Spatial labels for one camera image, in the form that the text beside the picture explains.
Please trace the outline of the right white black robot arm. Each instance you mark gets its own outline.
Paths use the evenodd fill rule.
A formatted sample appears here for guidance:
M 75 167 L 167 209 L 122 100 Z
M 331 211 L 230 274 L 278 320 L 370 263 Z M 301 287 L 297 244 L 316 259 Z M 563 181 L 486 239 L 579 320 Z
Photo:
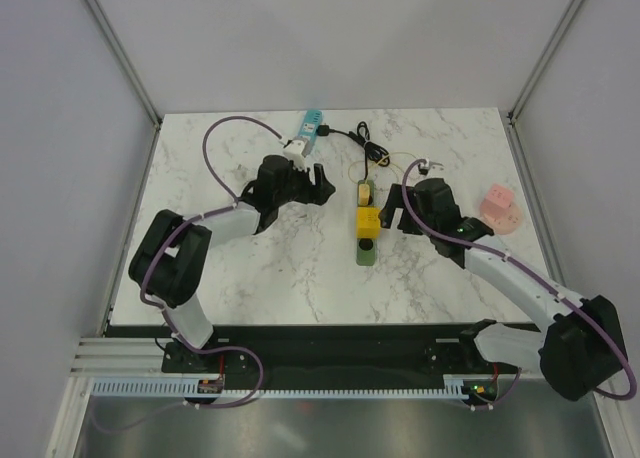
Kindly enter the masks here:
M 570 401 L 601 393 L 604 382 L 624 372 L 628 392 L 609 396 L 620 401 L 635 397 L 637 379 L 610 300 L 602 295 L 587 299 L 533 269 L 492 228 L 463 216 L 441 178 L 415 186 L 392 185 L 379 214 L 382 227 L 389 228 L 396 214 L 403 233 L 428 237 L 440 256 L 493 286 L 537 328 L 516 329 L 491 320 L 477 323 L 468 333 L 470 339 L 457 349 L 465 369 L 477 372 L 498 362 L 538 372 Z

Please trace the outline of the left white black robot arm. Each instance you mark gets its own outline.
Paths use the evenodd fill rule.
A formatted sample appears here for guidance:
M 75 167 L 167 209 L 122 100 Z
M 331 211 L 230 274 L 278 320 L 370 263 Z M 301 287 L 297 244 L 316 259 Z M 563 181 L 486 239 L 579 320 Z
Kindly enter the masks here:
M 169 209 L 155 215 L 128 276 L 139 286 L 141 301 L 163 313 L 174 336 L 186 346 L 185 360 L 196 370 L 211 370 L 220 356 L 218 345 L 210 340 L 214 325 L 197 297 L 209 250 L 266 231 L 284 205 L 322 206 L 335 191 L 322 164 L 300 171 L 291 160 L 268 155 L 232 205 L 189 219 Z

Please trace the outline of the teal power strip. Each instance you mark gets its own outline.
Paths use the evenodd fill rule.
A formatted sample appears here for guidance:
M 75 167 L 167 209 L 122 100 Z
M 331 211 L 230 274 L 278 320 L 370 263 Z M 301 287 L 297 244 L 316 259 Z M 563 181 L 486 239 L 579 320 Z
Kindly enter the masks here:
M 318 127 L 323 122 L 323 112 L 317 109 L 307 110 L 298 130 L 298 137 L 306 139 L 313 147 L 317 139 Z

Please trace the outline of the green power strip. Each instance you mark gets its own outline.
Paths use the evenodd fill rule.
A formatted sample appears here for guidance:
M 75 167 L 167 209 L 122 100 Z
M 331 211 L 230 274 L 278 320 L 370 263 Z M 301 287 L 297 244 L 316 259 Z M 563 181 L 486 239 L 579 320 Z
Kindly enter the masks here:
M 368 183 L 371 187 L 371 199 L 368 206 L 374 206 L 374 182 L 371 180 L 359 180 L 357 182 L 357 195 L 358 185 L 360 183 Z M 363 267 L 371 267 L 376 260 L 376 244 L 375 240 L 369 239 L 357 239 L 356 238 L 356 264 Z

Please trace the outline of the yellow cube socket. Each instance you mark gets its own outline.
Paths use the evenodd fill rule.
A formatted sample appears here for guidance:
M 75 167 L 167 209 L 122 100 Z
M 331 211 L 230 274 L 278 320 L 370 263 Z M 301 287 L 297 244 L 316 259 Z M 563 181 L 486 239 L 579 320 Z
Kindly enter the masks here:
M 380 210 L 374 206 L 358 206 L 356 210 L 356 238 L 376 240 L 380 234 Z

